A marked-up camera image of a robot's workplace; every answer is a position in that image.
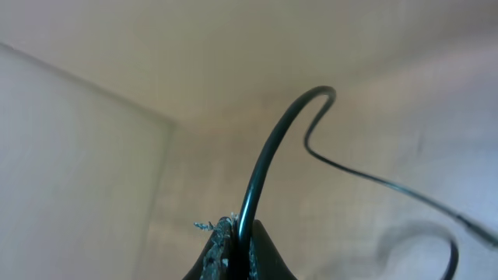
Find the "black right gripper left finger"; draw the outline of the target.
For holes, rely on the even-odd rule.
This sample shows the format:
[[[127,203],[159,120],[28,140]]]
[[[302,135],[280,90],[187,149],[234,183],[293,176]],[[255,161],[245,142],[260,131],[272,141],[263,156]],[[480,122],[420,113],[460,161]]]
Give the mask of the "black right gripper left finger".
[[[238,214],[223,216],[216,224],[195,222],[194,226],[210,232],[197,261],[183,280],[226,280],[229,278],[230,254],[234,247],[234,233]]]

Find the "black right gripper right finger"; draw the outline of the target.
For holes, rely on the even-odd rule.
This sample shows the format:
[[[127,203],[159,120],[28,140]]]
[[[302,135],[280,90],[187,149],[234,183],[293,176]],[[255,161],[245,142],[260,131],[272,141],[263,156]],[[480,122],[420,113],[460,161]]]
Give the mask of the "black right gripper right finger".
[[[249,250],[250,280],[296,280],[261,221],[255,219]]]

